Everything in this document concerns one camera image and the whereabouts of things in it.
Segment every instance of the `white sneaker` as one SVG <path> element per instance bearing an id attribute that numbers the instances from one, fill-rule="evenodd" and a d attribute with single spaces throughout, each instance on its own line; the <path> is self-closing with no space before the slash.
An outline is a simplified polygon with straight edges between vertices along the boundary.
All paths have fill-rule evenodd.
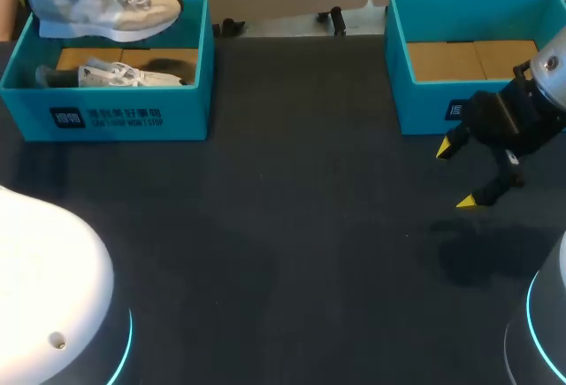
<path id="1" fill-rule="evenodd" d="M 135 42 L 168 28 L 182 0 L 29 0 L 40 20 L 39 35 L 75 38 L 97 35 Z"/>
<path id="2" fill-rule="evenodd" d="M 140 71 L 129 65 L 109 64 L 95 58 L 78 71 L 55 71 L 47 66 L 35 70 L 35 80 L 43 88 L 72 87 L 178 87 L 187 82 L 169 73 Z"/>

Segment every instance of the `cardboard box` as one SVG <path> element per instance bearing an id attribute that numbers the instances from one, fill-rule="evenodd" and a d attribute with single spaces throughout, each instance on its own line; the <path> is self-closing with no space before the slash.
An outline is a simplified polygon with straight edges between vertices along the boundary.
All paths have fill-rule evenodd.
<path id="1" fill-rule="evenodd" d="M 92 47 L 64 48 L 61 50 L 61 56 L 59 56 L 57 62 L 57 69 L 59 71 L 77 69 L 79 66 L 85 65 L 91 58 L 97 58 L 104 62 L 119 62 L 122 58 L 122 49 L 98 49 Z"/>
<path id="2" fill-rule="evenodd" d="M 24 138 L 29 142 L 204 140 L 214 74 L 214 36 L 208 0 L 183 0 L 183 4 L 183 12 L 171 27 L 130 43 L 98 37 L 40 38 L 38 19 L 31 15 L 0 80 L 0 96 Z M 99 48 L 117 50 L 104 52 L 113 53 L 107 60 L 116 60 L 120 50 L 197 50 L 195 82 L 178 87 L 37 88 L 37 66 L 55 68 L 63 52 L 82 55 L 85 48 L 95 50 L 89 54 L 98 57 L 102 57 Z"/>
<path id="3" fill-rule="evenodd" d="M 120 62 L 143 71 L 171 73 L 194 84 L 198 49 L 124 50 Z"/>
<path id="4" fill-rule="evenodd" d="M 407 44 L 417 81 L 484 80 L 473 42 Z"/>
<path id="5" fill-rule="evenodd" d="M 417 81 L 512 80 L 513 67 L 537 53 L 533 40 L 409 42 Z"/>
<path id="6" fill-rule="evenodd" d="M 475 45 L 488 80 L 512 80 L 513 67 L 537 54 L 533 40 L 475 42 Z M 530 71 L 525 76 L 531 78 Z"/>

